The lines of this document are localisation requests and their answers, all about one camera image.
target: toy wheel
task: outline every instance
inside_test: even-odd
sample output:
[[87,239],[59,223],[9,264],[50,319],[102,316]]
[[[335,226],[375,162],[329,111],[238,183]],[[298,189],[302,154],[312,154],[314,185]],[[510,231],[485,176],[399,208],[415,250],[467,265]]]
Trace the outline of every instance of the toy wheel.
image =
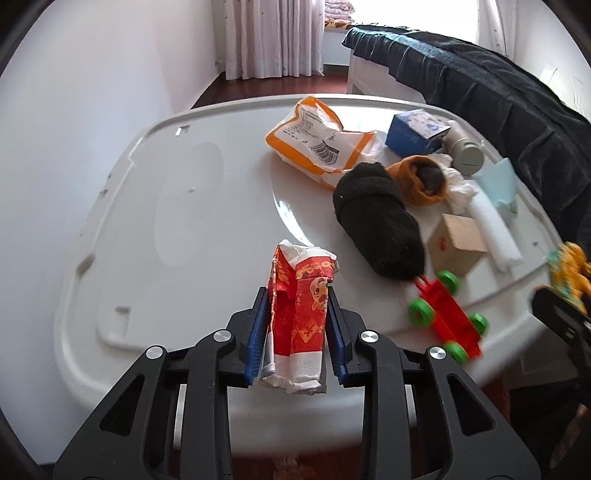
[[457,278],[452,272],[441,270],[437,274],[437,278],[441,281],[441,283],[443,283],[443,286],[452,296],[455,295],[457,289],[460,288],[460,279]]
[[443,349],[460,365],[465,364],[470,358],[464,347],[457,342],[446,342]]
[[480,313],[472,313],[468,318],[470,319],[470,323],[474,325],[478,335],[482,336],[486,333],[488,330],[488,320],[484,315],[481,315]]
[[417,327],[429,327],[435,321],[435,310],[423,299],[414,299],[408,307],[408,314]]

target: triangular cutout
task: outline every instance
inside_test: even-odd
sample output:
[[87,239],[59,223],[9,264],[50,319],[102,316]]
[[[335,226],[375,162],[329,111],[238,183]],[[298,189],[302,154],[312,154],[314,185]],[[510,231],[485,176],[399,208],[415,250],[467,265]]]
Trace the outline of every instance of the triangular cutout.
[[447,382],[456,404],[462,433],[470,436],[491,430],[493,427],[492,418],[464,383],[455,375],[448,375]]
[[135,409],[138,407],[143,386],[144,376],[138,375],[105,415],[99,428],[106,432],[127,437],[131,433],[131,426],[134,424]]

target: metal bolt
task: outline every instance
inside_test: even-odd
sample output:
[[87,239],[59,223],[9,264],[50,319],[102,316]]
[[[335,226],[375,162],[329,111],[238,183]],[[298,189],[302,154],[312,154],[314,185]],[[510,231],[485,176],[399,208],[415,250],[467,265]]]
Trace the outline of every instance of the metal bolt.
[[227,330],[218,330],[213,334],[213,339],[216,342],[227,342],[230,338],[232,338],[232,334]]
[[154,360],[155,358],[160,358],[164,351],[159,346],[151,346],[146,350],[146,356],[150,360]]
[[379,338],[378,334],[371,331],[371,330],[366,330],[361,333],[361,339],[367,343],[377,342],[378,338]]
[[435,360],[443,360],[445,358],[445,350],[440,346],[432,346],[429,349],[429,355],[431,355]]

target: white foam tube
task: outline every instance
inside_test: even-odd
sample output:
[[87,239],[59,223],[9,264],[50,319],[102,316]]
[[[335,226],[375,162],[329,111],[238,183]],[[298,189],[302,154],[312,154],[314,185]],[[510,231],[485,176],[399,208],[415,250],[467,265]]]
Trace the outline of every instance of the white foam tube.
[[476,189],[476,195],[468,204],[468,212],[478,224],[482,238],[489,253],[496,263],[496,267],[507,272],[509,268],[521,265],[523,256],[517,247],[511,232],[503,222],[486,193],[476,184],[470,182]]

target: curtain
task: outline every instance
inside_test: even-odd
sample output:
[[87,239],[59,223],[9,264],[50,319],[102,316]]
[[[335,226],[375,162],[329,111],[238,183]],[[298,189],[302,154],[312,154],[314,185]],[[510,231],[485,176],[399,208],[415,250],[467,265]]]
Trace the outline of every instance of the curtain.
[[323,0],[226,0],[226,78],[322,74]]
[[515,31],[517,28],[516,0],[480,0],[485,4],[492,39],[492,48],[509,60],[515,56]]

